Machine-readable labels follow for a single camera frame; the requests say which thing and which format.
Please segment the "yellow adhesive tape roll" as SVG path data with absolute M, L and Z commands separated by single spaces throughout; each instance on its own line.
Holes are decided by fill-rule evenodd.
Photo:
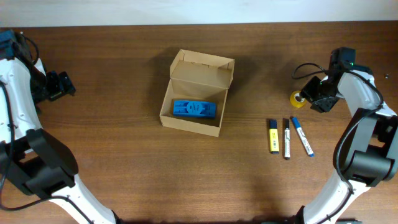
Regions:
M 289 100 L 291 105 L 294 106 L 295 108 L 302 108 L 307 103 L 306 99 L 301 96 L 300 90 L 292 92 Z

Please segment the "blue cap whiteboard marker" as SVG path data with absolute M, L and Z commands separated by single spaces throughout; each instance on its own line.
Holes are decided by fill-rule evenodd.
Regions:
M 311 148 L 311 146 L 309 144 L 309 141 L 308 141 L 308 139 L 307 139 L 307 137 L 306 137 L 306 135 L 305 135 L 305 133 L 304 133 L 299 121 L 298 121 L 298 119 L 296 117 L 292 117 L 292 122 L 293 122 L 293 125 L 294 125 L 294 127 L 295 127 L 295 129 L 296 129 L 296 131 L 298 133 L 298 136 L 299 136 L 299 138 L 300 138 L 300 140 L 301 140 L 301 142 L 302 142 L 302 144 L 303 144 L 303 146 L 305 148 L 305 151 L 306 151 L 307 155 L 309 157 L 313 157 L 314 156 L 314 152 L 313 152 L 313 150 L 312 150 L 312 148 Z

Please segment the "black cap whiteboard marker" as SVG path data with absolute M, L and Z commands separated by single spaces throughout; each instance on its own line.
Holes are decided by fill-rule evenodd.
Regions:
M 284 123 L 284 159 L 290 159 L 290 125 L 287 118 L 283 119 Z

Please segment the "yellow highlighter black cap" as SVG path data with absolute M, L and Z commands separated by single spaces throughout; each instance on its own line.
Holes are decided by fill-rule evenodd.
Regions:
M 270 153 L 279 153 L 279 139 L 277 132 L 277 121 L 275 119 L 269 120 L 269 137 L 270 137 Z

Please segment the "blue plastic tape dispenser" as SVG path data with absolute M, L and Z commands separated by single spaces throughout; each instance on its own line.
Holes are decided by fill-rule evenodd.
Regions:
M 175 100 L 172 114 L 189 118 L 215 119 L 217 105 L 207 101 Z

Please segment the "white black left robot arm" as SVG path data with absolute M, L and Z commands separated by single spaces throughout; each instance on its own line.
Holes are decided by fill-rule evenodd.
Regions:
M 78 223 L 122 223 L 84 185 L 71 150 L 45 131 L 37 104 L 74 95 L 66 72 L 48 72 L 35 42 L 12 29 L 1 31 L 1 183 L 9 181 L 25 195 L 38 200 L 16 212 L 49 201 L 63 208 Z

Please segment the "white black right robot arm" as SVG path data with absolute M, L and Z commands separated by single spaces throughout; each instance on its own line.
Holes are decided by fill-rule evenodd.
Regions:
M 335 147 L 331 177 L 292 223 L 338 223 L 361 194 L 397 173 L 397 114 L 376 88 L 373 71 L 358 65 L 355 55 L 348 47 L 333 50 L 328 68 L 309 73 L 308 83 L 290 96 L 294 107 L 310 103 L 319 113 L 329 112 L 342 99 L 352 116 Z M 325 77 L 318 78 L 318 73 Z

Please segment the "brown cardboard box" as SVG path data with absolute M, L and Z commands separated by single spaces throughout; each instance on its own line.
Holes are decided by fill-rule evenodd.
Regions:
M 160 110 L 164 127 L 218 137 L 228 90 L 233 81 L 232 58 L 179 50 L 170 66 L 170 81 Z M 174 101 L 194 100 L 216 104 L 214 119 L 189 118 L 173 114 Z

